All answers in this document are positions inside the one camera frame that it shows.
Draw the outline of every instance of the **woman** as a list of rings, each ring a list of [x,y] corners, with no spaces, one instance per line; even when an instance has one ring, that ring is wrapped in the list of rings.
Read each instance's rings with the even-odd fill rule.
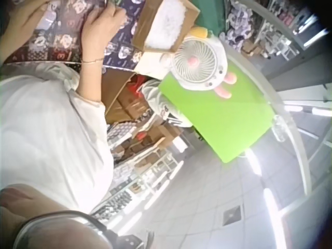
[[[0,39],[1,63],[32,36],[46,9],[47,0],[26,0],[15,10]],[[10,68],[2,75],[1,248],[138,248],[142,243],[133,236],[118,238],[84,214],[112,181],[101,75],[104,49],[125,21],[125,10],[113,5],[88,15],[76,91],[65,89],[69,69],[64,65]]]
[[[15,10],[0,39],[2,63],[32,36],[46,9],[47,0],[26,0]],[[88,15],[76,91],[64,87],[64,71],[70,70],[64,65],[11,68],[2,76],[1,189],[25,184],[86,213],[105,196],[113,159],[101,103],[102,64],[105,47],[125,20],[126,11],[113,5]]]

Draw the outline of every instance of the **pink ear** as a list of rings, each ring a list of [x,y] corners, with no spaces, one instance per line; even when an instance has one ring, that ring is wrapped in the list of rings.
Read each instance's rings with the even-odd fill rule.
[[[233,85],[237,82],[238,78],[235,73],[232,72],[227,72],[224,78],[224,82],[227,84]]]
[[[229,99],[230,97],[232,97],[232,94],[225,90],[222,85],[220,84],[219,86],[217,86],[215,89],[213,89],[220,97],[224,98],[224,99]]]

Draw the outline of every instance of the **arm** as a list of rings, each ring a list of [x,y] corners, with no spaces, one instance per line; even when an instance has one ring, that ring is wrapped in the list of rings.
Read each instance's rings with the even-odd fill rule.
[[[77,93],[86,100],[101,101],[104,50],[126,20],[126,11],[109,5],[93,9],[82,31],[82,68]]]
[[[26,0],[12,13],[6,32],[0,37],[0,65],[26,43],[43,17],[48,0]]]

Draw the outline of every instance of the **fan grille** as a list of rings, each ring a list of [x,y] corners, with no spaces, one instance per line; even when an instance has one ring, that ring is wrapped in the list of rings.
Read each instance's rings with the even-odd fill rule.
[[[188,61],[195,57],[199,60],[198,66],[191,66]],[[192,83],[208,81],[217,68],[216,55],[212,47],[197,39],[184,41],[173,60],[176,73],[183,79]]]

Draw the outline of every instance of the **handheld fan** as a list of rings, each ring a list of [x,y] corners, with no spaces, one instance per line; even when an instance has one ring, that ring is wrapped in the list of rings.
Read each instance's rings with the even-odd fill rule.
[[[231,97],[221,83],[234,84],[237,78],[235,74],[227,73],[226,53],[216,37],[187,37],[175,54],[165,54],[161,62],[170,64],[171,72],[183,88],[192,91],[214,89],[222,98]]]

